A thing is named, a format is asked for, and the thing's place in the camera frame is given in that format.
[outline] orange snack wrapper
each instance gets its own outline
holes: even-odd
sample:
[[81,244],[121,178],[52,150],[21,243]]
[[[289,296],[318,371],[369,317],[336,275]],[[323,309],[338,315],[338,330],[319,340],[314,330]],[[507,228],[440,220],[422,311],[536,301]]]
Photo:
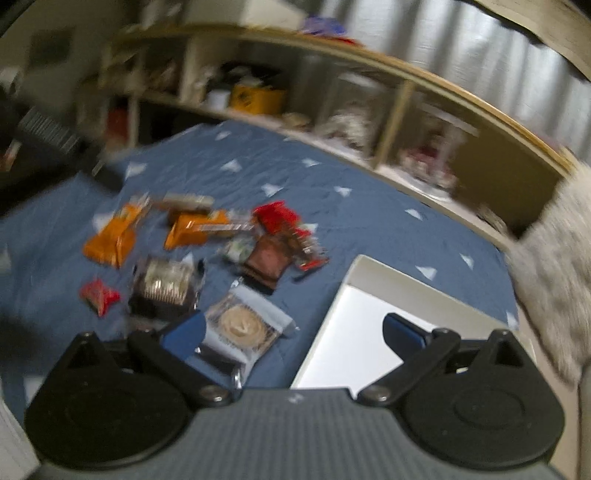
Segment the orange snack wrapper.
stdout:
[[170,230],[164,243],[164,249],[171,250],[186,245],[203,245],[212,232],[203,232],[202,225],[229,225],[230,220],[225,210],[216,210],[209,215],[182,213]]
[[120,268],[135,245],[133,227],[143,210],[127,203],[105,228],[85,243],[82,253],[97,263]]

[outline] gray gripper base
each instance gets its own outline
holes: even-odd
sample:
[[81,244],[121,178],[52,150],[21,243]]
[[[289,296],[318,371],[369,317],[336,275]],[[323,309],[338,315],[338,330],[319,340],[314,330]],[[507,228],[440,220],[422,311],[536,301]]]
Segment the gray gripper base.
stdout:
[[415,445],[383,408],[345,390],[249,390],[201,411],[169,447],[136,465],[74,472],[44,464],[35,480],[558,480],[542,463],[475,472]]

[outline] white tray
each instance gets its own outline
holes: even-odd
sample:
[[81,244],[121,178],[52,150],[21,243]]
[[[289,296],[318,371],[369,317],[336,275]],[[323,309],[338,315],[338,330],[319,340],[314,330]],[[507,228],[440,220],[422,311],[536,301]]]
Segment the white tray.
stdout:
[[[484,339],[504,323],[383,263],[359,255],[343,283],[292,388],[346,387],[353,396],[402,363],[386,345],[382,322],[396,312],[425,330],[448,327]],[[529,339],[519,341],[533,358]]]

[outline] white fluffy cushion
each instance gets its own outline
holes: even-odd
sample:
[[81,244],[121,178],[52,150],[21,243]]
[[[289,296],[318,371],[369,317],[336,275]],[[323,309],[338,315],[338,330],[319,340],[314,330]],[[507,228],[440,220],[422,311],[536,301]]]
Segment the white fluffy cushion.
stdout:
[[507,255],[517,296],[560,375],[591,359],[591,168],[580,165]]

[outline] screw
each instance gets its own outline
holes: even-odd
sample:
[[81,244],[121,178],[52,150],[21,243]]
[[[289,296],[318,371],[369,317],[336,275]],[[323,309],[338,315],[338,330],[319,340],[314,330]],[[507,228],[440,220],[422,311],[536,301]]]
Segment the screw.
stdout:
[[390,389],[382,385],[370,385],[361,394],[368,400],[380,403],[386,401],[392,395]]
[[205,400],[214,403],[225,400],[229,394],[230,392],[228,390],[220,387],[219,385],[205,385],[205,387],[202,387],[199,390],[199,395],[205,398]]

